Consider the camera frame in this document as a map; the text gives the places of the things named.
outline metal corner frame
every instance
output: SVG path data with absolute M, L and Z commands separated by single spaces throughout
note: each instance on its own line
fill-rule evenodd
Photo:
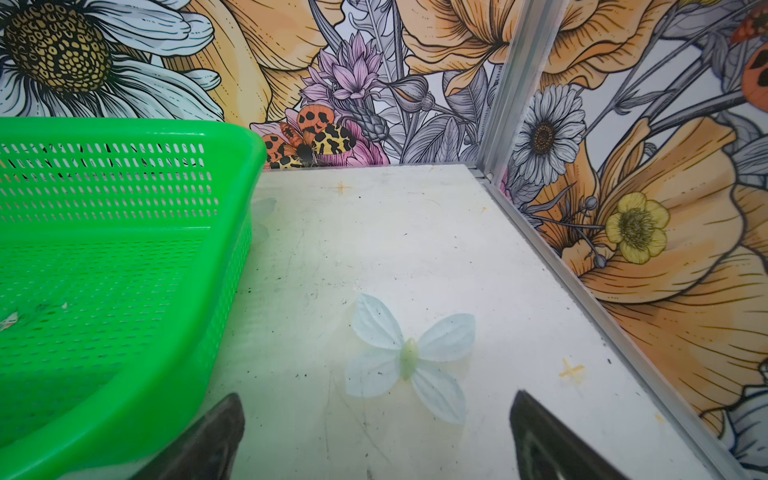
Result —
M 531 224 L 507 200 L 499 188 L 488 180 L 481 180 L 485 189 L 518 228 L 528 243 L 536 249 L 549 270 L 568 289 L 581 311 L 607 340 L 616 356 L 634 374 L 656 407 L 670 420 L 693 453 L 715 478 L 734 480 L 749 477 L 741 464 L 707 430 L 701 420 L 688 407 L 682 396 L 661 375 L 653 363 L 624 333 L 603 306 L 589 293 L 587 287 L 571 272 L 560 257 L 547 245 Z

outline butterfly body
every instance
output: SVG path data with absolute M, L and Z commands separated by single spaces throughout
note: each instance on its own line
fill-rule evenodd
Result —
M 295 119 L 280 122 L 280 133 L 263 135 L 269 168 L 321 167 L 323 155 L 351 151 L 356 139 L 346 127 L 333 123 L 333 110 L 307 105 Z

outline orange poppy petal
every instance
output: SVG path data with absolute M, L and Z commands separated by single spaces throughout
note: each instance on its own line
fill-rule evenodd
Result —
M 565 8 L 565 15 L 560 24 L 560 31 L 573 30 L 580 27 L 598 9 L 600 0 L 570 0 Z
M 293 108 L 299 104 L 301 100 L 299 92 L 305 87 L 302 78 L 309 78 L 310 72 L 306 68 L 282 71 L 266 67 L 262 68 L 262 72 L 272 89 L 272 100 L 266 111 L 266 121 L 280 121 L 286 117 L 286 108 Z
M 641 118 L 621 140 L 619 145 L 616 146 L 614 151 L 611 152 L 611 156 L 605 161 L 605 167 L 603 168 L 601 198 L 599 199 L 601 204 L 605 201 L 608 193 L 626 177 L 624 166 L 627 163 L 637 165 L 640 157 L 643 156 L 643 140 L 649 133 L 648 119 Z
M 736 246 L 743 227 L 730 197 L 736 172 L 721 150 L 734 138 L 711 118 L 690 121 L 607 196 L 598 224 L 615 212 L 619 199 L 638 191 L 669 210 L 670 220 L 664 228 L 667 247 L 658 257 L 639 265 L 617 255 L 604 269 L 581 277 L 598 299 L 645 303 L 673 296 Z
M 603 84 L 607 76 L 608 74 L 595 70 L 589 64 L 580 63 L 557 74 L 543 72 L 539 80 L 539 89 L 544 90 L 550 85 L 575 84 L 594 90 Z
M 508 55 L 509 45 L 502 45 L 501 47 L 494 50 L 493 53 L 491 53 L 491 56 L 488 57 L 488 61 L 490 61 L 492 64 L 499 65 L 507 61 Z
M 467 85 L 471 84 L 472 80 L 475 79 L 475 75 L 477 75 L 480 69 L 483 68 L 482 65 L 484 63 L 485 63 L 485 59 L 482 59 L 474 67 L 470 68 L 467 71 L 463 71 L 462 73 L 452 78 L 451 81 L 448 82 L 448 84 L 445 86 L 445 96 L 448 97 L 450 95 L 453 95 L 454 93 L 457 93 L 463 88 L 465 88 Z
M 327 45 L 308 2 L 285 0 L 222 0 L 234 14 L 260 65 L 275 70 L 307 68 Z M 344 19 L 342 0 L 317 5 L 331 25 Z
M 492 51 L 491 45 L 476 38 L 455 47 L 422 45 L 419 41 L 403 32 L 402 39 L 414 55 L 406 58 L 412 73 L 430 74 L 446 70 L 468 70 L 475 67 Z
M 502 39 L 502 28 L 506 23 L 515 0 L 455 0 L 452 5 L 456 14 L 475 37 L 494 44 Z
M 762 259 L 738 247 L 686 293 L 642 305 L 604 306 L 702 413 L 733 404 L 745 385 L 763 383 L 757 367 L 768 356 L 766 302 Z
M 575 210 L 575 206 L 578 205 L 580 200 L 597 193 L 598 178 L 594 170 L 592 170 L 592 166 L 589 164 L 587 146 L 583 141 L 579 146 L 576 160 L 572 164 L 565 165 L 565 174 L 561 175 L 553 184 L 549 184 L 542 188 L 538 196 L 531 202 L 531 205 L 541 205 L 552 201 L 560 194 L 560 192 L 567 188 L 568 185 L 573 185 L 573 187 L 571 187 L 568 193 L 563 196 L 557 205 L 547 211 L 537 213 L 536 216 L 560 221 L 563 219 L 561 207 L 564 209 L 566 203 L 570 203 L 571 209 Z M 571 219 L 571 222 L 593 224 L 594 217 L 586 218 L 583 214 L 578 214 L 574 219 Z M 539 232 L 547 243 L 549 243 L 550 247 L 553 247 L 558 251 L 565 247 L 570 247 L 581 239 L 581 237 L 572 230 L 550 222 L 545 222 L 541 225 L 539 227 Z
M 220 0 L 193 0 L 185 10 L 208 17 L 216 37 L 196 55 L 164 58 L 166 68 L 177 71 L 207 68 L 218 72 L 221 84 L 208 94 L 223 109 L 224 121 L 241 127 L 266 121 L 272 98 L 270 86 L 232 13 Z M 244 78 L 248 79 L 247 83 L 243 83 Z
M 595 55 L 587 63 L 599 71 L 612 73 L 634 67 L 643 50 L 648 46 L 656 24 L 667 13 L 676 0 L 654 0 L 643 14 L 637 32 L 620 48 L 605 55 Z
M 579 28 L 558 33 L 544 71 L 556 74 L 595 55 L 610 53 L 637 33 L 651 0 L 602 2 Z
M 768 191 L 736 185 L 733 199 L 746 217 L 746 233 L 741 244 L 768 258 Z
M 402 24 L 417 45 L 458 47 L 473 37 L 449 0 L 396 1 Z
M 502 42 L 508 44 L 512 41 L 512 36 L 515 34 L 515 28 L 518 25 L 520 18 L 520 11 L 523 8 L 524 2 L 515 2 L 509 10 L 509 13 L 504 19 L 505 22 L 502 26 Z

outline painted butterfly wing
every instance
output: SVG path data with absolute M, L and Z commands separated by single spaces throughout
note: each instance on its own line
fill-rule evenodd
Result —
M 324 105 L 307 105 L 301 109 L 296 122 L 301 130 L 304 143 L 312 145 L 318 132 L 323 131 L 336 119 L 333 110 Z
M 312 151 L 319 155 L 340 155 L 351 151 L 356 144 L 347 127 L 331 124 L 315 135 Z
M 752 105 L 768 111 L 768 43 L 758 48 L 746 63 L 741 91 Z
M 730 44 L 735 45 L 752 38 L 760 37 L 768 32 L 768 2 L 763 2 L 753 8 L 741 25 L 730 36 Z
M 288 144 L 279 135 L 262 135 L 261 139 L 264 140 L 264 146 L 266 147 L 266 162 L 268 164 L 280 161 L 285 156 L 296 154 L 296 148 Z

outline leaf illustration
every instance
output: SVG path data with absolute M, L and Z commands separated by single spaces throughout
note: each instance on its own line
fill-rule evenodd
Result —
M 320 7 L 317 5 L 316 0 L 310 0 L 310 11 L 315 18 L 317 28 L 320 30 L 320 33 L 323 34 L 328 45 L 334 52 L 338 52 L 339 47 L 341 47 L 341 35 L 339 35 L 339 32 L 336 31 L 333 25 L 328 22 L 328 19 L 320 11 Z
M 646 93 L 644 95 L 635 96 L 634 93 L 630 94 L 624 100 L 616 104 L 616 112 L 619 115 L 626 115 L 631 108 L 639 107 L 640 105 L 649 104 L 652 101 L 659 98 L 661 95 L 674 94 L 675 90 L 659 90 Z
M 379 75 L 387 82 L 394 81 L 397 68 L 395 32 L 390 15 L 392 0 L 347 0 L 347 3 L 353 8 L 349 22 L 354 28 L 369 33 L 376 50 L 382 53 Z
M 446 164 L 448 162 L 458 161 L 458 146 L 461 144 L 462 136 L 458 131 L 458 125 L 453 117 L 448 119 L 445 124 L 445 133 L 442 135 L 442 142 L 435 152 L 434 162 L 437 164 Z M 425 158 L 429 159 L 430 151 L 427 150 Z
M 416 132 L 402 155 L 402 162 L 404 164 L 431 164 L 438 161 L 438 155 L 446 159 L 442 161 L 457 161 L 460 141 L 458 125 L 456 125 L 453 116 L 438 115 L 422 125 Z
M 506 191 L 507 195 L 512 201 L 512 204 L 515 205 L 516 207 L 521 207 L 533 201 L 533 199 L 536 198 L 536 196 L 541 191 L 541 189 L 544 188 L 544 185 L 530 184 L 529 182 L 525 181 L 525 179 L 522 176 L 518 176 L 517 174 L 514 174 L 513 178 L 510 178 L 508 176 L 507 184 L 505 185 L 505 188 L 507 190 Z M 532 210 L 529 213 L 533 214 L 533 212 L 535 211 L 540 211 L 540 210 Z
M 546 204 L 539 204 L 539 205 L 529 205 L 525 208 L 525 212 L 528 214 L 536 214 L 537 212 L 544 212 L 546 210 L 549 210 L 550 208 L 554 207 L 558 204 L 560 199 L 573 187 L 573 184 L 568 185 L 566 188 L 564 188 L 555 198 L 548 201 Z
M 658 151 L 659 151 L 659 147 L 657 147 L 656 144 L 652 144 L 650 141 L 645 142 L 645 145 L 643 146 L 644 155 L 647 155 L 648 157 L 653 157 Z
M 712 72 L 716 77 L 723 77 L 725 68 L 725 59 L 728 56 L 728 38 L 721 32 L 713 31 L 707 35 L 704 49 L 701 53 L 701 59 L 712 65 Z
M 755 141 L 762 135 L 757 125 L 755 125 L 749 118 L 733 114 L 728 110 L 721 111 L 717 114 L 715 120 L 721 124 L 728 125 L 736 132 L 736 140 L 723 147 L 723 151 L 729 155 L 732 155 L 733 152 L 738 151 L 744 147 L 744 145 L 751 141 Z
M 400 119 L 400 109 L 397 107 L 388 107 L 379 112 L 379 116 L 387 121 L 390 125 L 398 124 L 402 120 Z
M 739 175 L 768 175 L 768 136 L 744 145 L 731 158 Z
M 741 89 L 741 77 L 746 68 L 746 63 L 752 55 L 763 45 L 763 37 L 752 38 L 749 41 L 734 45 L 725 57 L 723 66 L 723 92 L 737 91 Z
M 458 161 L 463 164 L 476 164 L 480 157 L 480 143 L 469 145 L 458 156 Z
M 444 71 L 442 73 L 443 91 L 448 87 L 448 83 L 460 73 L 459 71 Z M 451 110 L 460 117 L 477 124 L 482 117 L 486 96 L 488 96 L 488 76 L 485 74 L 485 69 L 481 68 L 466 88 L 446 97 L 445 101 L 448 102 Z

